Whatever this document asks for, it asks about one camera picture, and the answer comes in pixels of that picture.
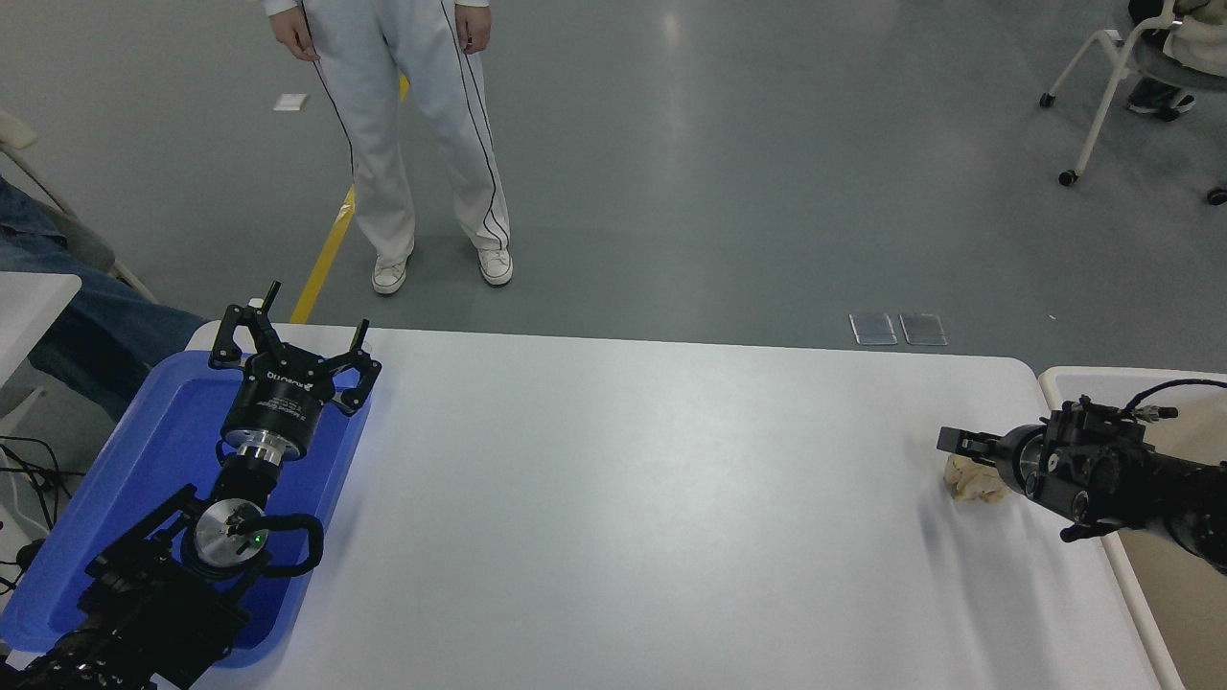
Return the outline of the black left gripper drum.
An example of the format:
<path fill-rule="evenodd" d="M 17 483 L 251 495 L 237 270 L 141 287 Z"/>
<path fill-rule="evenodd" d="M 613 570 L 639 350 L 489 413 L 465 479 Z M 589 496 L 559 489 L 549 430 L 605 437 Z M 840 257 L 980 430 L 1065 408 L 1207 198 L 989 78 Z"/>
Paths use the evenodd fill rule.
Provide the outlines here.
<path fill-rule="evenodd" d="M 222 424 L 226 443 L 237 449 L 266 432 L 288 442 L 291 449 L 309 449 L 324 403 L 335 393 L 334 374 L 323 361 L 301 347 L 245 359 L 240 393 Z"/>

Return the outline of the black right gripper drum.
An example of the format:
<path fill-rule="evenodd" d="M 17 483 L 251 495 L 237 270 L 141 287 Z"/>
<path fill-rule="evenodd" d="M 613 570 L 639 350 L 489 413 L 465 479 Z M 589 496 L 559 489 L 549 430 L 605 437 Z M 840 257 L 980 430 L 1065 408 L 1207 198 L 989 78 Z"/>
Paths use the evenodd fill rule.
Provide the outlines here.
<path fill-rule="evenodd" d="M 1045 432 L 1045 426 L 1018 426 L 996 441 L 993 463 L 1007 487 L 1025 491 L 1029 478 L 1043 467 Z"/>

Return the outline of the person's right hand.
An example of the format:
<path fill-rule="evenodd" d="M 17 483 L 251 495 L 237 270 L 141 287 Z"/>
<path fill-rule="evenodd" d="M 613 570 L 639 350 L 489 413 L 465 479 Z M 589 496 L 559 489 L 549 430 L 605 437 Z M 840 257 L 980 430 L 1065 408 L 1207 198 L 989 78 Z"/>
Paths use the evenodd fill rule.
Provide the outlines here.
<path fill-rule="evenodd" d="M 314 49 L 310 26 L 301 6 L 285 9 L 267 17 L 272 38 L 288 49 L 290 55 L 302 61 L 319 61 L 320 55 Z"/>

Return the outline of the person's left hand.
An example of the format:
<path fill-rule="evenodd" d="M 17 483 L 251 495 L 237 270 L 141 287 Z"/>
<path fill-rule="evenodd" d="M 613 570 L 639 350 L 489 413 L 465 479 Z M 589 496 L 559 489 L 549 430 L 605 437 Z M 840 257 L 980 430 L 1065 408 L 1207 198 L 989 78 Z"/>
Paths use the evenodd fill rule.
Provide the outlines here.
<path fill-rule="evenodd" d="M 464 54 L 479 54 L 488 48 L 494 14 L 488 1 L 455 1 L 456 45 Z"/>

